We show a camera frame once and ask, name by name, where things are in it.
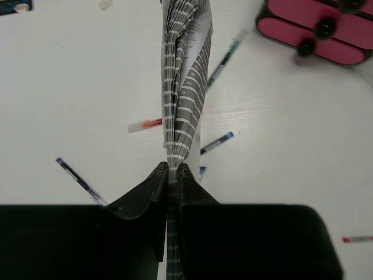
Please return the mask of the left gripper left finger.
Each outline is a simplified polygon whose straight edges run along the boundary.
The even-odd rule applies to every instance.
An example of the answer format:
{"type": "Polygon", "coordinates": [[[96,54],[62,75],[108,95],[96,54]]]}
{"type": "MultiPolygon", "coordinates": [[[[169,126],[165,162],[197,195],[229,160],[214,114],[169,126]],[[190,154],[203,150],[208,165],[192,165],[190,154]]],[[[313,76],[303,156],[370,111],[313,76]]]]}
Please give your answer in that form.
{"type": "Polygon", "coordinates": [[[144,181],[105,206],[105,209],[125,221],[144,219],[144,232],[149,236],[159,262],[164,257],[167,195],[168,164],[160,162],[144,181]]]}

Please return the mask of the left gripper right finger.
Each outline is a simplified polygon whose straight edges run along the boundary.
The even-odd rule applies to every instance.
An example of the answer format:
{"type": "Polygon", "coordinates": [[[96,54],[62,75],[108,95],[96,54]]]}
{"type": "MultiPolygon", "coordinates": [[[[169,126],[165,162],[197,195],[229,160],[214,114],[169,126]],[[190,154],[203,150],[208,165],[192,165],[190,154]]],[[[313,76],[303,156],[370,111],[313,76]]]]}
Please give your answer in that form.
{"type": "Polygon", "coordinates": [[[177,244],[182,263],[208,254],[211,209],[220,203],[195,179],[186,163],[177,170],[177,244]]]}

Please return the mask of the spiral notebook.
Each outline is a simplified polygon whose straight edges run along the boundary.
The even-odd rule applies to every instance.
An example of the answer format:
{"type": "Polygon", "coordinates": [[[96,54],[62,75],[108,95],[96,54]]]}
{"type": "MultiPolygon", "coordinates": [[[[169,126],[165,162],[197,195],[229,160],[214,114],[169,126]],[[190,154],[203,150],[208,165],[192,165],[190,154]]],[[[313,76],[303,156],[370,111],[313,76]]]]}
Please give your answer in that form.
{"type": "Polygon", "coordinates": [[[205,103],[213,24],[209,1],[163,1],[161,5],[161,99],[168,163],[166,279],[182,279],[177,241],[177,174],[190,153],[205,103]]]}

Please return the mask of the red pen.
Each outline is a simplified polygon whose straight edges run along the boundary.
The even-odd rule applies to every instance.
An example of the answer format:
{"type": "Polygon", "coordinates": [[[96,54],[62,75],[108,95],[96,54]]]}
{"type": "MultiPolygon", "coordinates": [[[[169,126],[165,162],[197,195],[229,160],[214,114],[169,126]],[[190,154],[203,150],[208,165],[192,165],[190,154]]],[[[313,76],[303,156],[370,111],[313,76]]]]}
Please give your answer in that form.
{"type": "Polygon", "coordinates": [[[363,242],[372,242],[373,235],[370,236],[345,236],[342,237],[344,243],[363,243],[363,242]]]}

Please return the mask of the black pink drawer organizer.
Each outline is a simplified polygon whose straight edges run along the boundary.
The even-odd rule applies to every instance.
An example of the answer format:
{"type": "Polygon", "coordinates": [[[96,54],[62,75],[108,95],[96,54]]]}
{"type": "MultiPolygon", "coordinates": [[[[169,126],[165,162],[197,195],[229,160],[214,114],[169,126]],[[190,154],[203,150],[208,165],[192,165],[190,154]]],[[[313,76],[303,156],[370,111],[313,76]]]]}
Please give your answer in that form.
{"type": "Polygon", "coordinates": [[[352,66],[372,57],[372,1],[268,0],[256,28],[301,58],[352,66]]]}

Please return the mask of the blue capped pen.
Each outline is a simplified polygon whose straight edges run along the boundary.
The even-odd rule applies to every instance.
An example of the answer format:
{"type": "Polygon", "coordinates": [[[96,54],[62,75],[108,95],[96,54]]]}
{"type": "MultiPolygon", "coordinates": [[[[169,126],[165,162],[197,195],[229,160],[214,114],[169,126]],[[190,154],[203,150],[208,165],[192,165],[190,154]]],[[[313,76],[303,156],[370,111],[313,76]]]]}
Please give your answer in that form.
{"type": "Polygon", "coordinates": [[[207,171],[207,167],[206,166],[201,166],[199,168],[199,180],[200,181],[202,180],[202,178],[203,178],[204,174],[206,173],[206,171],[207,171]]]}

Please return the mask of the blue clear pen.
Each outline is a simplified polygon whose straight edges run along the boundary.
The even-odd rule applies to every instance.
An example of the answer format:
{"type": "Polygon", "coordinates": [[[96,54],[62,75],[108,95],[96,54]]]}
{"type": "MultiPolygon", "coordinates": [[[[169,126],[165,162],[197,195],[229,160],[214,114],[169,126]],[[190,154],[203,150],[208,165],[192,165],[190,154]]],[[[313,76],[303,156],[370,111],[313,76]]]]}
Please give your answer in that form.
{"type": "Polygon", "coordinates": [[[222,143],[228,141],[230,138],[234,137],[234,133],[232,131],[226,133],[225,135],[221,136],[220,138],[214,140],[213,142],[207,144],[206,146],[200,149],[200,155],[204,155],[205,153],[211,151],[212,149],[216,148],[217,146],[221,145],[222,143]]]}

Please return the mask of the orange tipped pen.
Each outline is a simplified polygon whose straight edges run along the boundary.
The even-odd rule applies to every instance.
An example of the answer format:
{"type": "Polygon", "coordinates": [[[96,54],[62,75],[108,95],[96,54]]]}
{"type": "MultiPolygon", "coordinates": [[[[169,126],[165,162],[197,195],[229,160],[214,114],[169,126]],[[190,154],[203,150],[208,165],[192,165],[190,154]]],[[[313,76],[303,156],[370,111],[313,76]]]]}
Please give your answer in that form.
{"type": "Polygon", "coordinates": [[[142,130],[147,130],[149,128],[153,128],[159,125],[162,125],[162,118],[158,118],[155,120],[140,121],[140,122],[129,124],[128,132],[134,133],[134,132],[138,132],[142,130]]]}

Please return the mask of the purple pen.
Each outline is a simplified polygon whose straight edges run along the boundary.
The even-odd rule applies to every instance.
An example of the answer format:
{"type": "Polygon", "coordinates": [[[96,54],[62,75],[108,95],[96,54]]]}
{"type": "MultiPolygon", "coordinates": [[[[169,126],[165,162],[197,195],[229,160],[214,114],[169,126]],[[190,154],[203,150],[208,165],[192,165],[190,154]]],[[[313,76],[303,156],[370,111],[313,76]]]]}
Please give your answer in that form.
{"type": "Polygon", "coordinates": [[[97,192],[95,191],[91,186],[88,185],[88,183],[80,177],[80,175],[77,174],[62,158],[58,157],[55,160],[95,201],[97,204],[100,204],[102,206],[108,205],[108,202],[97,192]]]}

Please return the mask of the green pen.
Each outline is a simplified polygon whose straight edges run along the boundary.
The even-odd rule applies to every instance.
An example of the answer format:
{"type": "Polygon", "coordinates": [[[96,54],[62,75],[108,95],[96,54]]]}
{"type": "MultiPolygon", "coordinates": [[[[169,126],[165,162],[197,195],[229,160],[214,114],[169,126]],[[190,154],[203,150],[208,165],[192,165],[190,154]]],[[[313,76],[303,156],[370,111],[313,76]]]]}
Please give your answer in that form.
{"type": "Polygon", "coordinates": [[[215,67],[214,71],[210,75],[209,79],[207,80],[207,92],[215,83],[216,79],[220,76],[221,72],[236,52],[237,48],[241,45],[242,41],[244,40],[245,36],[248,34],[247,29],[242,29],[239,34],[235,37],[233,42],[230,44],[228,51],[225,53],[224,57],[220,60],[217,67],[215,67]]]}

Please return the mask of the blue sticker label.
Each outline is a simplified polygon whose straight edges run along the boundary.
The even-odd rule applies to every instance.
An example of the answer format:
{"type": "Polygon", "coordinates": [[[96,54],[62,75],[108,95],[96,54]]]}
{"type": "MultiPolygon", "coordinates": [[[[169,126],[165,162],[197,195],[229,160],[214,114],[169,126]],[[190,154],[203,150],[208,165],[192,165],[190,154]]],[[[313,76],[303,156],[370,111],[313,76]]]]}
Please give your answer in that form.
{"type": "Polygon", "coordinates": [[[32,0],[1,0],[0,16],[33,10],[32,0]]]}

